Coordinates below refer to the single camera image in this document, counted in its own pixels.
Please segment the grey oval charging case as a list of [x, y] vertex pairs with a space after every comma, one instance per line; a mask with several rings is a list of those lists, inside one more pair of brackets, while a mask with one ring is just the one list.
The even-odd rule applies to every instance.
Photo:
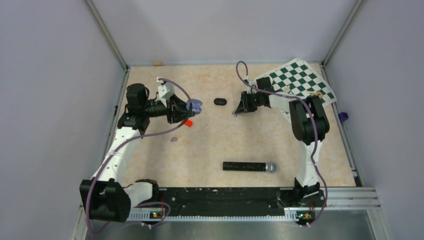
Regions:
[[203, 105], [202, 101], [192, 98], [191, 101], [186, 102], [186, 109], [189, 110], [191, 106], [190, 116], [193, 117], [195, 115], [199, 115], [202, 112], [202, 108], [201, 108], [202, 105]]

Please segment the black earbud charging case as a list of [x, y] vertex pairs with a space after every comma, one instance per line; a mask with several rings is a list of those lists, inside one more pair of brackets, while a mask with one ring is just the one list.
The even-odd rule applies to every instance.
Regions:
[[227, 104], [227, 100], [225, 98], [215, 98], [213, 103], [217, 106], [225, 106]]

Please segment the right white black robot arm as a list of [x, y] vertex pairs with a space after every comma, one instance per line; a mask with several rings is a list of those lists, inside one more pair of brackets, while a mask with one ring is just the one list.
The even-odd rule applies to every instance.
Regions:
[[320, 191], [317, 167], [322, 143], [330, 130], [320, 97], [300, 98], [274, 92], [269, 77], [243, 82], [248, 89], [241, 92], [233, 115], [253, 113], [261, 106], [288, 113], [293, 135], [300, 143], [300, 165], [294, 180], [293, 200], [299, 206], [307, 206]]

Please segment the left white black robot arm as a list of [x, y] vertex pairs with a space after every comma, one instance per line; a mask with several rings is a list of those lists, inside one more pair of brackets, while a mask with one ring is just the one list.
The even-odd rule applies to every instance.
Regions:
[[196, 115], [195, 103], [191, 97], [182, 100], [175, 93], [180, 89], [177, 83], [158, 79], [155, 98], [150, 99], [150, 90], [142, 83], [126, 88], [127, 103], [117, 122], [112, 144], [104, 160], [91, 179], [84, 179], [79, 191], [88, 221], [125, 222], [132, 208], [145, 203], [154, 207], [160, 202], [157, 181], [136, 180], [127, 186], [122, 184], [132, 156], [140, 140], [159, 133], [146, 133], [152, 118], [166, 117], [169, 124], [175, 124], [175, 131]]

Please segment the red rectangular block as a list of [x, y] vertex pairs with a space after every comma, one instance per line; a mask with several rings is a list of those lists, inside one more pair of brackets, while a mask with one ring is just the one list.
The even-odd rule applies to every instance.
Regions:
[[191, 120], [187, 120], [185, 123], [184, 123], [184, 125], [185, 126], [187, 126], [187, 127], [189, 127], [189, 128], [191, 128], [192, 126], [193, 126], [193, 122], [191, 121]]

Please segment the small wooden block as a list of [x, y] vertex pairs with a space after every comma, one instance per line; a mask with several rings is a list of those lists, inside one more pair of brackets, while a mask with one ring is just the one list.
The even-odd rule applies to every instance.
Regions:
[[161, 61], [155, 61], [152, 63], [152, 65], [155, 67], [160, 67], [160, 66], [163, 66], [163, 63]]

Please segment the green white chessboard mat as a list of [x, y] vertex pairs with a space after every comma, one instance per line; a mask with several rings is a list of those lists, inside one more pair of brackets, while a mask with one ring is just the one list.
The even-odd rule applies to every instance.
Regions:
[[[284, 92], [296, 95], [302, 99], [317, 92], [323, 94], [320, 99], [324, 107], [337, 101], [336, 94], [326, 80], [305, 60], [295, 58], [273, 70], [270, 70], [255, 79], [269, 78], [271, 91]], [[291, 91], [285, 92], [285, 86]]]

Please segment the black microphone silver head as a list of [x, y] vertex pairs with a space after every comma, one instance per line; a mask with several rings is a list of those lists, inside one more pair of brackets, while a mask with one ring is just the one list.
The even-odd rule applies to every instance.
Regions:
[[274, 173], [277, 171], [277, 165], [273, 162], [224, 161], [222, 163], [222, 170], [223, 171], [240, 171], [240, 172]]

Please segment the wooden letter cube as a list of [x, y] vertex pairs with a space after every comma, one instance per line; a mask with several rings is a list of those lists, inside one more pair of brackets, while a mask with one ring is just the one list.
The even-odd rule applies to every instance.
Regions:
[[316, 95], [317, 97], [319, 97], [320, 99], [322, 99], [322, 98], [323, 98], [323, 96], [324, 96], [321, 92], [316, 92], [316, 93], [315, 93], [315, 95]]

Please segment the purple small object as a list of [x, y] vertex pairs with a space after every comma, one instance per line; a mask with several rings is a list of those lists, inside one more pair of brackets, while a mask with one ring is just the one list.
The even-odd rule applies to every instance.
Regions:
[[339, 121], [340, 121], [341, 123], [343, 123], [344, 121], [346, 121], [346, 120], [348, 120], [348, 119], [349, 119], [349, 115], [348, 115], [348, 113], [346, 113], [346, 112], [340, 112], [340, 113], [338, 114], [338, 118], [339, 118]]

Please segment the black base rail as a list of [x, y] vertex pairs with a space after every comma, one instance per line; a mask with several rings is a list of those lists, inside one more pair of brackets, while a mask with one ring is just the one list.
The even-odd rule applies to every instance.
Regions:
[[276, 217], [289, 208], [318, 209], [324, 200], [322, 190], [298, 198], [284, 187], [169, 187], [154, 190], [151, 198], [169, 204], [172, 217]]

